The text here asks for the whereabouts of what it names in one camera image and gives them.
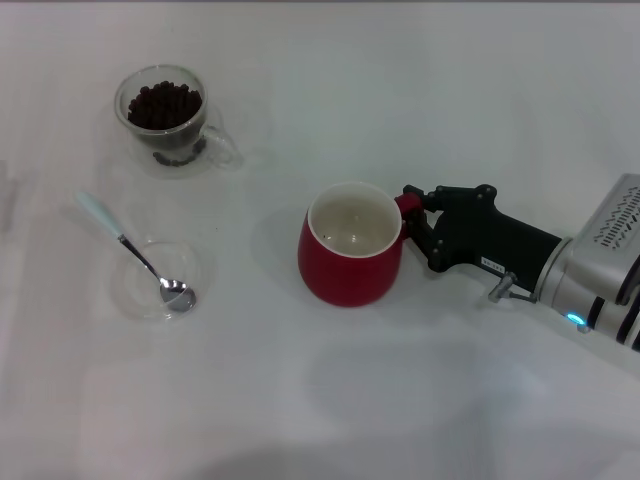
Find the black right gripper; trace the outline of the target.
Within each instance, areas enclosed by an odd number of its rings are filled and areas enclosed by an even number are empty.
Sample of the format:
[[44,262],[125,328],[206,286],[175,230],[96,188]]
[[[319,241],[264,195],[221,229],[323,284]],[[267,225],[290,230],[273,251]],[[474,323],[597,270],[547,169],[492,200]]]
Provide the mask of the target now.
[[[432,271],[471,264],[498,276],[512,273],[518,287],[532,292],[561,239],[501,213],[496,196],[497,190],[486,184],[438,186],[430,192],[406,185],[402,210],[409,211],[407,236]],[[434,228],[424,210],[440,213]]]

